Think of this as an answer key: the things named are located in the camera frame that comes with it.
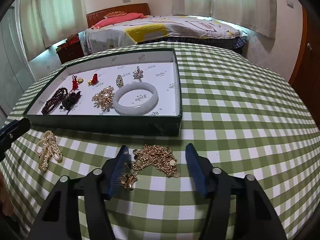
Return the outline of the person's left hand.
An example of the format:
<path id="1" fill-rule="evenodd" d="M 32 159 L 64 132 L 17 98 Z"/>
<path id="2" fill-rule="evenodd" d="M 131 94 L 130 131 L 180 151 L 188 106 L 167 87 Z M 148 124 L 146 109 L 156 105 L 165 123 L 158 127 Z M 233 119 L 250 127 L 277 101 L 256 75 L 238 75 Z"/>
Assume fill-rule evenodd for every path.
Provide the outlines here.
<path id="1" fill-rule="evenodd" d="M 7 192 L 4 177 L 1 173 L 0 177 L 0 196 L 1 196 L 1 209 L 4 215 L 12 217 L 14 215 L 14 208 Z"/>

